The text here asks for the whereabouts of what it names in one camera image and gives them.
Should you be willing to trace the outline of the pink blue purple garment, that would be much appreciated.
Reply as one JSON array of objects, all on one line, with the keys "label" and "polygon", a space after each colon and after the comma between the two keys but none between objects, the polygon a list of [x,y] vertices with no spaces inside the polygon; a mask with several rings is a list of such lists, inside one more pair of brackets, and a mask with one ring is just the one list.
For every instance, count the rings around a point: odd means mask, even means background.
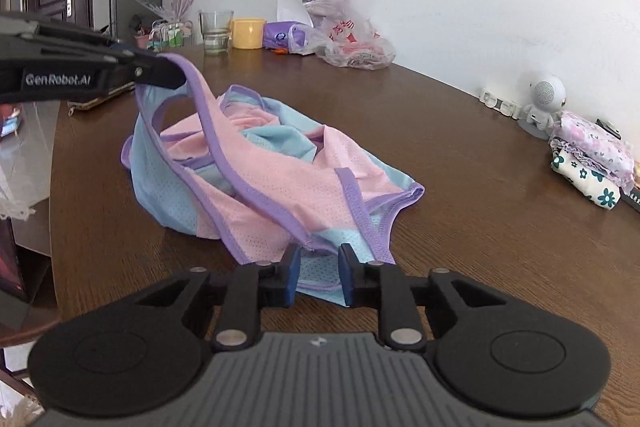
[{"label": "pink blue purple garment", "polygon": [[140,86],[122,147],[138,203],[164,228],[218,239],[241,265],[302,251],[297,290],[342,305],[337,251],[392,262],[398,213],[423,186],[350,136],[235,84],[214,95],[185,57],[177,89]]}]

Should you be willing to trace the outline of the dark pouch with zipper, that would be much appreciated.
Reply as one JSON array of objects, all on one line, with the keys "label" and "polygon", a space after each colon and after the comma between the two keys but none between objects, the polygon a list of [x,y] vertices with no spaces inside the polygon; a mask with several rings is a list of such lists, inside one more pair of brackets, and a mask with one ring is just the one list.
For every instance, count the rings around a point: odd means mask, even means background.
[{"label": "dark pouch with zipper", "polygon": [[101,96],[101,98],[93,98],[92,100],[85,102],[68,102],[67,103],[67,116],[73,117],[76,113],[88,112],[88,110],[95,108],[108,101],[114,100],[119,96],[131,92],[134,90],[134,83],[128,82],[108,91],[107,95]]}]

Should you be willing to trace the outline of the clear drinking glass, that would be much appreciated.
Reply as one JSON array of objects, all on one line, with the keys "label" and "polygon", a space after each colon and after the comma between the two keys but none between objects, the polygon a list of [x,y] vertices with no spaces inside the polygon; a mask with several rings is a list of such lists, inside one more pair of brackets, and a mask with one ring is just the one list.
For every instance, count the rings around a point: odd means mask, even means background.
[{"label": "clear drinking glass", "polygon": [[208,55],[227,53],[231,40],[233,12],[221,10],[198,14],[204,51]]}]

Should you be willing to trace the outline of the yellow cup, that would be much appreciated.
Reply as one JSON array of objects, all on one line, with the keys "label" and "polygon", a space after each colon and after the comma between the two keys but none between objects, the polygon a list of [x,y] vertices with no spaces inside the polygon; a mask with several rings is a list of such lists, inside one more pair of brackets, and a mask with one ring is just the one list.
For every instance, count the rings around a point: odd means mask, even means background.
[{"label": "yellow cup", "polygon": [[259,50],[264,46],[263,18],[234,18],[231,23],[232,46],[238,50]]}]

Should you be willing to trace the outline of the purple tissue pack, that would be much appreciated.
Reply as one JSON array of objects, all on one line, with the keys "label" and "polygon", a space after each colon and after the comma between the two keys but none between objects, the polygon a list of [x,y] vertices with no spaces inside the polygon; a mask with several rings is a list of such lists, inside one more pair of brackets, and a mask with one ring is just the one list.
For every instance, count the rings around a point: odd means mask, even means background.
[{"label": "purple tissue pack", "polygon": [[262,46],[268,50],[300,50],[306,44],[304,25],[292,20],[265,23],[262,30]]}]

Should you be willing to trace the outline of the white teal floral cloth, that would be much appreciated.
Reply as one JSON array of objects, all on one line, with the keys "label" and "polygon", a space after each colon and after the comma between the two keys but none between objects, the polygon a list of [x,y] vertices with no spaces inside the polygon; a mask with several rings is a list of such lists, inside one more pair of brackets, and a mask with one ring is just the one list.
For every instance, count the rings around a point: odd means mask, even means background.
[{"label": "white teal floral cloth", "polygon": [[617,185],[604,174],[582,164],[567,150],[553,152],[551,168],[593,205],[611,210],[620,201],[620,188]]}]

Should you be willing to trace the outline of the clear plastic bag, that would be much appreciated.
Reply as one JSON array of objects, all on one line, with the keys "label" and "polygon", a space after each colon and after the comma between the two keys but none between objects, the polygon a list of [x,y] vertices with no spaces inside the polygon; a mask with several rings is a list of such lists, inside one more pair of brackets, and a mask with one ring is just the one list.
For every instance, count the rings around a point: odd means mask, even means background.
[{"label": "clear plastic bag", "polygon": [[288,53],[315,55],[339,68],[379,70],[396,57],[394,46],[361,17],[323,17],[318,27],[301,23],[288,31]]}]

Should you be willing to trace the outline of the black red box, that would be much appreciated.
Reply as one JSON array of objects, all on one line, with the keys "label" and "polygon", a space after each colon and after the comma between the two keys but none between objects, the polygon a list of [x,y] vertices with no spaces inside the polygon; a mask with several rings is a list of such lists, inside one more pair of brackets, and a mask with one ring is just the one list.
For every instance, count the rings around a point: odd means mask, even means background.
[{"label": "black red box", "polygon": [[622,199],[634,210],[640,212],[640,188],[634,187],[630,194],[622,194]]}]

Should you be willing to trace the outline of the pink floral folded cloth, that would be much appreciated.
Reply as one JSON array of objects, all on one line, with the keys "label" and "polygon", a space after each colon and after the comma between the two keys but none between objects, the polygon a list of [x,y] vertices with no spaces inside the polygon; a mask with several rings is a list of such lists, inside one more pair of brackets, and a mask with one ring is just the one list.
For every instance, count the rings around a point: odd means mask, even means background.
[{"label": "pink floral folded cloth", "polygon": [[570,153],[589,169],[606,176],[623,192],[634,188],[634,156],[631,146],[594,122],[568,110],[556,115],[550,131],[553,153]]}]

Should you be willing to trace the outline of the white clip strip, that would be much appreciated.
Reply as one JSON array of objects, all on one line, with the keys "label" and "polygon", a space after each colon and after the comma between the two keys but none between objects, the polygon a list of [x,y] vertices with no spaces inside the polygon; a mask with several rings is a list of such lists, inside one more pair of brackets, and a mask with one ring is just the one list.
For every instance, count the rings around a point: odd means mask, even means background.
[{"label": "white clip strip", "polygon": [[519,120],[521,118],[521,106],[515,102],[503,100],[487,89],[483,89],[482,92],[480,92],[478,101],[487,108],[500,113],[502,116],[506,116],[514,120]]}]

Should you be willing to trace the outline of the white robot speaker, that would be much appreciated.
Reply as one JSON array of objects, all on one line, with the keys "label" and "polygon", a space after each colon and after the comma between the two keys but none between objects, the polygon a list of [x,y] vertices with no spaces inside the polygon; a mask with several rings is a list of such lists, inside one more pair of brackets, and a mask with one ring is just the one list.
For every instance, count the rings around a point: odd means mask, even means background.
[{"label": "white robot speaker", "polygon": [[566,105],[562,80],[550,74],[533,75],[528,80],[529,103],[521,109],[518,127],[537,139],[549,140],[556,115]]}]

